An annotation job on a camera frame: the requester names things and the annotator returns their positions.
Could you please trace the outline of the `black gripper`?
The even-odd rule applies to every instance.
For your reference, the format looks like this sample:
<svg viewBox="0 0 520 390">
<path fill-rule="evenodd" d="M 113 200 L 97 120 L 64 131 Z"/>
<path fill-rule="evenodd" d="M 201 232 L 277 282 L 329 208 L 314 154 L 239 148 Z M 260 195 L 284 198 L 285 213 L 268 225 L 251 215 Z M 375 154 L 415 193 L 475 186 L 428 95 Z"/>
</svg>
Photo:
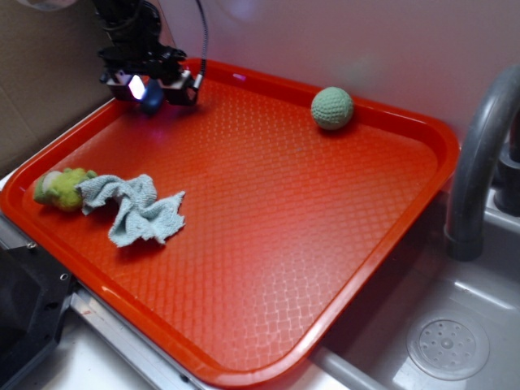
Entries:
<svg viewBox="0 0 520 390">
<path fill-rule="evenodd" d="M 116 45 L 100 49 L 98 56 L 104 62 L 100 77 L 114 98 L 126 102 L 139 102 L 145 95 L 145 83 L 139 76 L 159 80 L 167 102 L 174 106 L 197 104 L 201 88 L 201 74 L 192 75 L 182 62 L 187 54 L 180 49 L 158 41 L 145 45 Z"/>
</svg>

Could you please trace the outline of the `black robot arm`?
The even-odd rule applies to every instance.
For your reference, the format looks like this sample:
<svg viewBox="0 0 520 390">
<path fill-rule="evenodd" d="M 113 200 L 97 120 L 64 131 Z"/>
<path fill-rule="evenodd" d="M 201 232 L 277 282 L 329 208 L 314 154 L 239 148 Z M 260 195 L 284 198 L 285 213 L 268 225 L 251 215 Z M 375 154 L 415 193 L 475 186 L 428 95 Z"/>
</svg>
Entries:
<svg viewBox="0 0 520 390">
<path fill-rule="evenodd" d="M 166 101 L 193 106 L 206 72 L 208 32 L 203 33 L 197 76 L 183 66 L 187 54 L 163 44 L 161 15 L 149 1 L 95 1 L 97 16 L 111 45 L 97 52 L 104 63 L 100 81 L 115 99 L 138 102 L 150 115 Z"/>
</svg>

